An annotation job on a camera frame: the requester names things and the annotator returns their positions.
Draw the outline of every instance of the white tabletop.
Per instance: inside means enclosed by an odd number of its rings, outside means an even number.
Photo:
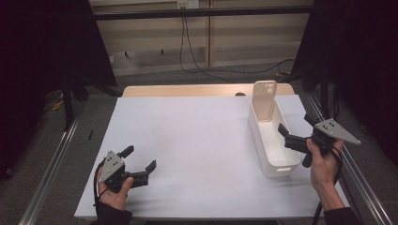
[[[293,134],[311,126],[298,96],[277,96]],[[109,150],[135,151],[126,170],[158,167],[149,185],[129,192],[126,210],[145,219],[305,218],[319,202],[310,170],[299,165],[289,176],[262,174],[248,114],[250,97],[119,98],[84,194],[75,212],[95,218],[93,173]],[[339,185],[336,186],[348,205]]]

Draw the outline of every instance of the finger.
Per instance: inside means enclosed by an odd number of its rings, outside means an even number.
[[[129,192],[131,186],[132,186],[132,182],[134,182],[134,179],[132,179],[132,177],[128,177],[122,185],[122,188],[120,189],[118,195],[123,196],[123,197],[127,197],[127,192]]]
[[[341,139],[336,139],[336,142],[334,142],[334,147],[337,148],[339,152],[343,150],[343,146],[344,146],[344,141]]]
[[[310,150],[310,152],[313,154],[313,162],[321,162],[322,161],[322,156],[319,151],[318,145],[316,145],[313,140],[307,139],[307,147]]]
[[[336,155],[335,158],[338,159],[338,161],[342,160],[342,152],[337,150],[336,148],[331,149],[331,151]]]

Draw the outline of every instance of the black cloth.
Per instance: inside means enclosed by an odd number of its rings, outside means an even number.
[[[327,225],[360,225],[360,221],[351,208],[333,209],[324,212]]]
[[[113,208],[112,206],[99,202],[98,203],[98,220],[92,222],[91,225],[129,225],[132,213]]]

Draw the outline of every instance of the white plastic box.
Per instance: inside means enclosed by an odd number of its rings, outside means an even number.
[[[278,132],[279,124],[287,129],[278,101],[275,99],[277,83],[256,82],[249,112],[258,156],[264,175],[268,177],[287,176],[301,162],[297,151],[284,147],[284,137]]]

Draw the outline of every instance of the person's right hand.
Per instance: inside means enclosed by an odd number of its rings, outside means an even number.
[[[99,174],[97,176],[97,184],[99,186],[100,201],[102,203],[106,203],[118,210],[124,210],[126,206],[127,192],[129,192],[132,182],[134,181],[132,177],[127,178],[122,188],[118,193],[113,193],[108,189],[108,186],[105,183],[100,183],[100,174],[102,172],[103,167],[99,169]]]
[[[336,149],[333,148],[332,151],[337,156],[340,156],[343,145],[343,140],[337,140],[334,143]],[[334,176],[337,173],[339,162],[332,153],[322,156],[319,147],[311,139],[307,140],[307,147],[313,154],[311,183],[319,196],[322,206],[325,210],[344,208],[343,201],[334,187]]]

